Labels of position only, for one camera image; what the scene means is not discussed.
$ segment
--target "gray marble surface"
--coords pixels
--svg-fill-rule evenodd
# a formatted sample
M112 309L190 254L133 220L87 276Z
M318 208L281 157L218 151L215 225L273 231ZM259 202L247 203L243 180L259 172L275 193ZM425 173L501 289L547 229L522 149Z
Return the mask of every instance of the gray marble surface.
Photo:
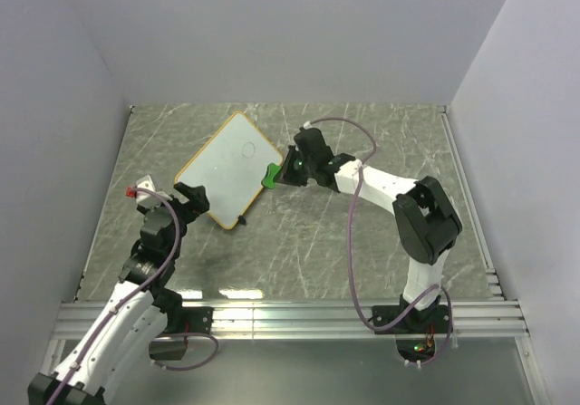
M451 295L491 296L435 106L180 104L138 106L130 117L80 300L107 298L138 237L142 216L125 197L126 188L151 174L170 192L177 172L234 111L244 111L283 154L305 121L344 116L362 123L379 145L370 165L407 178L438 178L459 211L464 231L444 269L444 284ZM317 127L333 150L361 157L371 149L369 141L348 124L326 122ZM246 213L246 227L227 231L203 216L190 226L169 288L204 298L348 298L345 226L350 200L316 185L279 186L258 196ZM397 297L406 282L409 260L394 218L361 200L355 214L354 248L360 297Z

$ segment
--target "black bracket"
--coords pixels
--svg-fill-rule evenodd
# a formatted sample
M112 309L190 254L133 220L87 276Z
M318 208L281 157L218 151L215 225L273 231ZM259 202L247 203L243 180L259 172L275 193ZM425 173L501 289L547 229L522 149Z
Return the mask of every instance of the black bracket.
M425 310L411 310L407 316L389 331L375 334L425 334L431 326L435 334L447 333L450 326L450 310L447 305L439 304L438 297ZM409 304L402 299L399 305L375 305L372 307L370 322L374 326L384 326L394 320Z
M450 311L440 305L440 297L425 310L411 310L407 316L389 331L375 334L398 334L395 340L399 355L406 361L425 362L435 355L435 334L447 333L450 327ZM375 305L372 307L374 326L384 326L393 321L409 304L402 299L399 305ZM404 338L405 335L421 335L423 338Z
M28 385L29 405L44 405L53 395L54 391L61 384L54 376L46 376L37 373L33 381ZM82 391L83 386L73 387L65 385L55 405L104 405L102 397L103 390L97 391L92 396Z
M433 177L415 182L392 203L401 244L411 258L435 265L452 248L463 226L443 187Z
M179 313L169 316L165 334L174 333L211 333L214 309L212 307L180 308ZM188 349L184 339L179 342L152 342L149 345L149 357L152 360L180 361Z

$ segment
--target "white enclosure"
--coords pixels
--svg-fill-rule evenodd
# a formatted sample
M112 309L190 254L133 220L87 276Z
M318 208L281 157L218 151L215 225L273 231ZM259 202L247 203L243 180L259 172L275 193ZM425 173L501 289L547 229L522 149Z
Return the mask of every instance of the white enclosure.
M0 0L2 403L79 283L133 103L450 104L496 267L576 403L580 0Z
M504 0L71 0L131 103L449 103Z

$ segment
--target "metal frame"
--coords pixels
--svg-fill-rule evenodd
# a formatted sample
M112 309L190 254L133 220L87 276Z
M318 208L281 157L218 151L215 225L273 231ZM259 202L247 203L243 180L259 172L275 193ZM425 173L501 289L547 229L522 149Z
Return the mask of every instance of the metal frame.
M46 348L43 363L40 366L41 373L51 373L61 362L65 340L51 339Z
M372 305L397 306L398 301L363 302L371 316ZM63 304L56 319L53 340L80 340L104 303ZM185 307L215 308L212 334L234 340L351 340L384 339L373 335L359 320L352 302L313 300L185 301ZM518 302L457 301L453 303L455 335L458 337L528 337L526 321Z
M455 170L459 177L459 184L461 185L461 190L463 196L467 201L468 213L473 227L475 229L475 236L478 239L479 252L481 253L481 258L485 264L486 269L495 269L493 263L491 262L491 255L489 253L488 244L486 243L486 238L483 235L483 229L479 223L478 211L476 210L473 197L471 196L471 190L469 189L469 183L465 175L465 170L463 169L463 164L459 157L459 151L453 138L453 132L451 131L450 122L447 115L447 106L439 106L439 112L441 116L441 122L443 123L443 129L445 130L445 135L447 136L447 141L449 142L449 147L451 149L451 156L453 157L453 163L455 164Z
M493 296L490 298L492 301L506 301L504 296L504 291L499 285L498 273L495 269L486 269L486 278L488 279L488 288Z
M527 384L534 398L534 403L537 405L551 404L552 401L550 400L546 382L540 370L532 339L529 337L517 337L516 344L519 358L522 361L524 373L526 374Z

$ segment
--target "green marker cap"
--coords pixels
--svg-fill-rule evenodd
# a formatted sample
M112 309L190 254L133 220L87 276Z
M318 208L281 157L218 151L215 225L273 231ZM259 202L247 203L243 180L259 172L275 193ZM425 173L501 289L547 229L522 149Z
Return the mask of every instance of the green marker cap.
M266 170L266 176L262 178L262 186L264 188L273 189L276 187L276 176L282 170L282 166L271 163Z

